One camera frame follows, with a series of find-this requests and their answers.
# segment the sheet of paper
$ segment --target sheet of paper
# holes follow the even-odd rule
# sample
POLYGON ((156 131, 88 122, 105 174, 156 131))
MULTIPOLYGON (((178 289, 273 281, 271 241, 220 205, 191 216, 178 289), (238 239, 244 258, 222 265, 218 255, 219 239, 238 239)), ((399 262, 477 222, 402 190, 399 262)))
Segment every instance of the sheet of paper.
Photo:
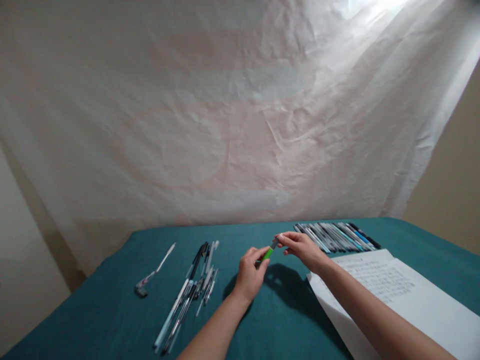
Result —
MULTIPOLYGON (((387 250, 335 258, 374 295, 458 359, 480 359, 480 317, 387 250)), ((356 360, 380 359, 375 349, 316 274, 310 285, 356 360)))

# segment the table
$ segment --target table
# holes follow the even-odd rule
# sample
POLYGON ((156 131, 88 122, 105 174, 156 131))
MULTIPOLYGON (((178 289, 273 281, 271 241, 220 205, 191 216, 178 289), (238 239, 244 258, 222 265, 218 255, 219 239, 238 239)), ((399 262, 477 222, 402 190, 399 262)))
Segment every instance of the table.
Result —
MULTIPOLYGON (((352 221, 392 255, 480 315, 480 257, 414 225, 393 218, 352 221)), ((233 289, 240 257, 269 245, 294 222, 164 227, 134 232, 84 284, 20 341, 12 359, 157 359, 152 344, 200 245, 220 240, 212 263, 219 273, 210 302, 195 318, 190 308, 171 355, 175 359, 233 289), (134 285, 176 247, 139 299, 134 285)), ((308 270, 275 250, 264 285, 232 339, 227 359, 351 359, 313 295, 308 270)))

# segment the wrinkled white sheet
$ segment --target wrinkled white sheet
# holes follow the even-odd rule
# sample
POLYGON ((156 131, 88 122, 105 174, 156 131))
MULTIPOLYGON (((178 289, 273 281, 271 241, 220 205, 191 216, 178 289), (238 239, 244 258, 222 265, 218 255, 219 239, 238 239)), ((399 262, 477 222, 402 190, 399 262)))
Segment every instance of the wrinkled white sheet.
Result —
POLYGON ((145 227, 401 216, 480 55, 466 1, 0 10, 0 136, 87 273, 145 227))

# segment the row of pens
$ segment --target row of pens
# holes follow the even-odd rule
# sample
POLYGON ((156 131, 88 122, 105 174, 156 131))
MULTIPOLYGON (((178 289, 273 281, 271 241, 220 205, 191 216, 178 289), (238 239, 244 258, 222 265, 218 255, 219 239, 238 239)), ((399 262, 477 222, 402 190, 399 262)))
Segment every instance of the row of pens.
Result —
POLYGON ((297 233, 308 235, 327 254, 359 253, 382 248, 378 242, 351 222, 298 223, 293 228, 297 233))
MULTIPOLYGON (((185 276, 185 281, 183 282, 183 286, 181 287, 178 296, 176 297, 173 306, 171 307, 170 312, 163 324, 160 333, 158 334, 155 343, 153 344, 153 349, 155 353, 158 353, 161 345, 164 341, 164 338, 167 335, 168 330, 170 329, 173 319, 178 313, 176 321, 173 323, 171 327, 170 333, 166 338, 166 341, 163 345, 163 349, 161 351, 161 355, 170 354, 172 348, 175 344, 175 340, 180 332, 180 328, 182 327, 182 323, 189 311, 190 305, 193 301, 200 299, 200 303, 198 306, 198 310, 196 312, 195 317, 197 317, 200 313, 200 309, 202 306, 207 306, 210 296, 212 295, 212 291, 214 290, 215 281, 217 279, 217 275, 219 273, 218 268, 214 268, 212 265, 212 258, 214 255, 214 250, 217 249, 219 246, 219 241, 213 241, 211 244, 205 242, 200 246, 198 252, 196 253, 193 262, 191 263, 190 268, 185 276), (195 273, 200 271, 200 280, 194 281, 195 273)), ((172 250, 174 249, 175 244, 173 244, 168 252, 166 253, 165 257, 163 258, 162 262, 158 266, 155 271, 152 271, 150 275, 144 277, 140 280, 134 288, 135 293, 140 298, 144 298, 148 295, 147 291, 145 290, 145 284, 156 274, 160 271, 160 268, 164 264, 167 257, 170 255, 172 250)))

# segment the wrist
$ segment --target wrist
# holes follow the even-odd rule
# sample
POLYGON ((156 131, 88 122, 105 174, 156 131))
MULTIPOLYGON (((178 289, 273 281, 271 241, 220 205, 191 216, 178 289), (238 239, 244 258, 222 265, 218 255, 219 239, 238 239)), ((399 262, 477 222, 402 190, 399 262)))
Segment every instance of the wrist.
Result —
POLYGON ((323 278, 328 272, 332 270, 335 266, 335 263, 329 257, 325 257, 320 259, 315 264, 315 268, 313 269, 313 273, 317 274, 319 277, 323 278))
POLYGON ((228 298, 232 300, 237 306, 247 309, 252 303, 253 299, 248 298, 241 291, 238 291, 236 288, 233 289, 228 298))

